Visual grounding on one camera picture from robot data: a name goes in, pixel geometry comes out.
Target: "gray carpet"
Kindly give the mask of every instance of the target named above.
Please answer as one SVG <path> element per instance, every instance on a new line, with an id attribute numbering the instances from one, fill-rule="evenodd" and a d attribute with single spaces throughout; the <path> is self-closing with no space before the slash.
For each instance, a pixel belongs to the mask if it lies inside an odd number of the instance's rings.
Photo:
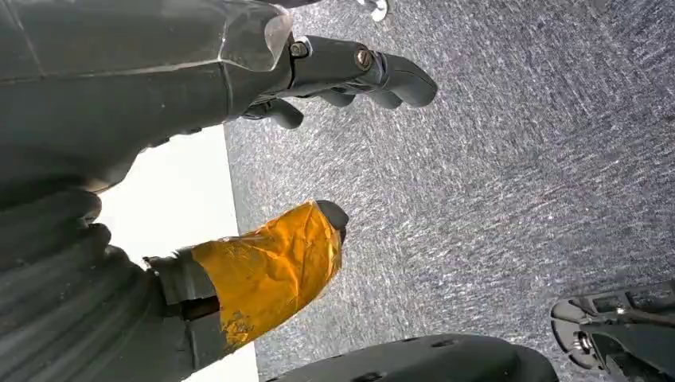
<path id="1" fill-rule="evenodd" d="M 600 380 L 549 333 L 560 297 L 673 277 L 675 2 L 398 0 L 296 12 L 426 68 L 424 109 L 296 102 L 297 131 L 227 125 L 242 231 L 311 198 L 352 217 L 344 269 L 256 343 L 263 378 L 428 333 L 531 346 L 562 380 Z"/>

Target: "robotic hand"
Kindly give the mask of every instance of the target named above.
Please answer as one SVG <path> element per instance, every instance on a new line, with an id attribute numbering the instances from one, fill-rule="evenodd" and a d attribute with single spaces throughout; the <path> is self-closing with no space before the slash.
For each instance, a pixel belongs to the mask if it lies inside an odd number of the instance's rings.
<path id="1" fill-rule="evenodd" d="M 239 117 L 297 127 L 286 97 L 418 107 L 436 93 L 404 58 L 296 41 L 287 14 L 261 2 L 1 3 L 3 381 L 182 380 L 302 309 L 338 271 L 347 215 L 326 201 L 138 267 L 94 220 L 96 194 L 147 147 Z M 303 240 L 313 244 L 287 245 Z"/>
<path id="2" fill-rule="evenodd" d="M 364 94 L 381 107 L 395 109 L 402 103 L 427 106 L 438 87 L 416 64 L 403 57 L 373 52 L 363 44 L 307 36 L 289 44 L 291 70 L 286 88 L 265 92 L 246 110 L 247 119 L 273 118 L 287 129 L 299 127 L 302 113 L 283 97 L 321 97 L 336 107 Z"/>

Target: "bolt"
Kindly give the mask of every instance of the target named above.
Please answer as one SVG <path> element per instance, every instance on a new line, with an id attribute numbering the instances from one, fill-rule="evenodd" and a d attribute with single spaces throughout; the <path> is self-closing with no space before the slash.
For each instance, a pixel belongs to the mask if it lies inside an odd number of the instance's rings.
<path id="1" fill-rule="evenodd" d="M 366 47 L 357 50 L 357 66 L 364 72 L 373 66 L 373 54 Z"/>
<path id="2" fill-rule="evenodd" d="M 578 332 L 576 334 L 576 339 L 572 342 L 572 348 L 590 354 L 591 350 L 593 350 L 593 343 L 584 332 Z"/>
<path id="3" fill-rule="evenodd" d="M 310 55 L 310 50 L 307 48 L 307 45 L 301 41 L 296 41 L 291 44 L 291 57 L 293 58 L 304 58 Z"/>

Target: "yellow tape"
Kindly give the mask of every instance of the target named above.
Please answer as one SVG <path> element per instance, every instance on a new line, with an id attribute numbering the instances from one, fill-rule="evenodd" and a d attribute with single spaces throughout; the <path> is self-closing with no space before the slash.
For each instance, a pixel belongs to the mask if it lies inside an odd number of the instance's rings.
<path id="1" fill-rule="evenodd" d="M 314 202 L 244 236 L 200 244 L 192 254 L 216 289 L 227 353 L 300 311 L 342 264 L 340 233 Z"/>

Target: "white wall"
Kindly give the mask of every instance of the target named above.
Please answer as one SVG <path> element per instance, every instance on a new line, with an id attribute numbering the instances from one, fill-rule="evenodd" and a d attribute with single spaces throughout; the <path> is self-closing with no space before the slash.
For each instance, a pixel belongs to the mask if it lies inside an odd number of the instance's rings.
<path id="1" fill-rule="evenodd" d="M 137 263 L 143 256 L 238 234 L 222 127 L 145 151 L 127 179 L 101 198 L 99 221 L 111 229 L 112 244 Z M 253 344 L 188 379 L 229 380 L 258 382 Z"/>

